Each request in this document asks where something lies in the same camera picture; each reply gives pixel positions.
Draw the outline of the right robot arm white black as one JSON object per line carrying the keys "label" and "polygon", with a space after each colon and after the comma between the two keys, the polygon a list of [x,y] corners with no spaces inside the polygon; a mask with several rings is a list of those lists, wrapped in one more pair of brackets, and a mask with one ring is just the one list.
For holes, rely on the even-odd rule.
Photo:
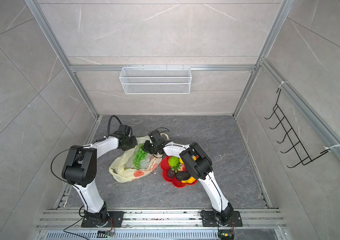
{"label": "right robot arm white black", "polygon": [[221,226],[231,222],[234,209],[222,193],[213,172],[213,162],[198,143],[180,145],[163,137],[158,130],[148,134],[149,140],[143,145],[143,150],[153,155],[167,156],[166,177],[176,179],[183,185],[195,182],[202,184],[215,214],[215,219]]}

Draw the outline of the green custard apple fake fruit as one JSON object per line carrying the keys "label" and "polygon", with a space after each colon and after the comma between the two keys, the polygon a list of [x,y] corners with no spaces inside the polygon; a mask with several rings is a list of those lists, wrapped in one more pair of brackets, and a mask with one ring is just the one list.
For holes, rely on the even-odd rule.
{"label": "green custard apple fake fruit", "polygon": [[177,158],[177,157],[170,157],[168,159],[168,165],[174,169],[174,170],[177,170],[181,167],[181,163],[180,163],[180,159]]}

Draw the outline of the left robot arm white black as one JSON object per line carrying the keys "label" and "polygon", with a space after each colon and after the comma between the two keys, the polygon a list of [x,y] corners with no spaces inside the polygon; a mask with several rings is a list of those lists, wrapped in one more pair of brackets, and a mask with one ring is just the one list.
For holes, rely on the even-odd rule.
{"label": "left robot arm white black", "polygon": [[103,226],[109,219],[105,201],[96,187],[97,159],[109,151],[127,151],[137,145],[132,128],[119,125],[113,134],[86,146],[72,146],[68,151],[62,178],[72,185],[84,204],[84,217]]}

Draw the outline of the red flower-shaped plastic bowl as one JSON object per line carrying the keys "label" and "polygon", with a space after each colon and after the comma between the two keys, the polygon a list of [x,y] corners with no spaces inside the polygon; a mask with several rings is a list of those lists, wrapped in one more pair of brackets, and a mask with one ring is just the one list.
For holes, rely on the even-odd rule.
{"label": "red flower-shaped plastic bowl", "polygon": [[[187,180],[185,180],[185,177],[189,175],[183,162],[181,160],[175,161],[174,157],[171,161],[170,159],[171,157],[166,157],[160,163],[160,167],[162,169],[162,177],[166,182],[172,183],[176,188],[193,186],[198,182],[193,177],[190,177]],[[174,171],[174,169],[172,169],[172,166],[169,163],[171,163],[172,165],[174,165],[175,163],[179,163],[181,168],[179,169],[178,172]]]}

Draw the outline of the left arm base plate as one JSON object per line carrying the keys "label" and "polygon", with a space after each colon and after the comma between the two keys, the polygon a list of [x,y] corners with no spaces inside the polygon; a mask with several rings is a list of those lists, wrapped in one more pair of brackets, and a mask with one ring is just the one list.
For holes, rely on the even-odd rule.
{"label": "left arm base plate", "polygon": [[81,223],[82,228],[109,228],[111,226],[119,228],[122,225],[124,212],[100,212],[88,213],[84,211],[84,218]]}

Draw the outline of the cream plastic bag fruit print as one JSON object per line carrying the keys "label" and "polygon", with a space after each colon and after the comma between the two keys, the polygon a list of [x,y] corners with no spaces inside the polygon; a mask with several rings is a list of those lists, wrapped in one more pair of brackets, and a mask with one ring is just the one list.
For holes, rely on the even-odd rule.
{"label": "cream plastic bag fruit print", "polygon": [[150,142],[149,136],[138,137],[138,145],[127,150],[122,156],[117,157],[109,167],[109,173],[119,183],[136,181],[153,172],[161,163],[163,154],[153,155],[143,150],[146,141]]}

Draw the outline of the dark brown round fake fruit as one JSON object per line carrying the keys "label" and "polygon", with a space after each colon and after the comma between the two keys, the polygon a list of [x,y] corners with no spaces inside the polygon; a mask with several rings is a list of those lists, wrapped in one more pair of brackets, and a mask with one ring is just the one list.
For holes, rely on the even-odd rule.
{"label": "dark brown round fake fruit", "polygon": [[168,178],[174,179],[174,178],[176,178],[177,172],[170,169],[170,170],[167,171],[166,175],[167,175]]}

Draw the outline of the red strawberry fake fruit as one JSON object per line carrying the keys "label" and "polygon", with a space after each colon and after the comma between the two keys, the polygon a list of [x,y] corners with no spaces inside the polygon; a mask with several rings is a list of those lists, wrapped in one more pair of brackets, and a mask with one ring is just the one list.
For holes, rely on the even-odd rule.
{"label": "red strawberry fake fruit", "polygon": [[179,164],[179,167],[177,169],[178,172],[186,172],[187,169],[184,164]]}

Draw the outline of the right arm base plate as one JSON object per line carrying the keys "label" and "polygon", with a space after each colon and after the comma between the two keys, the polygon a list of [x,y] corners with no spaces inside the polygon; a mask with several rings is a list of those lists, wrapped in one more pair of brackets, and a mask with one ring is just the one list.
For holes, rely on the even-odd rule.
{"label": "right arm base plate", "polygon": [[203,221],[203,227],[242,227],[242,217],[240,215],[239,211],[233,211],[230,218],[223,222],[219,221],[219,216],[214,211],[206,211],[202,210],[200,211],[200,217]]}

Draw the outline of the dark avocado fake fruit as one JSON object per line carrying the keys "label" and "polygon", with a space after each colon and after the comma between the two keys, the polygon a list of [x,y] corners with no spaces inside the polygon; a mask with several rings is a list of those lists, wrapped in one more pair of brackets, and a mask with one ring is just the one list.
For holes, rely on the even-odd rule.
{"label": "dark avocado fake fruit", "polygon": [[191,178],[191,175],[189,174],[189,172],[183,171],[183,172],[177,172],[176,173],[176,179],[178,181],[187,181]]}

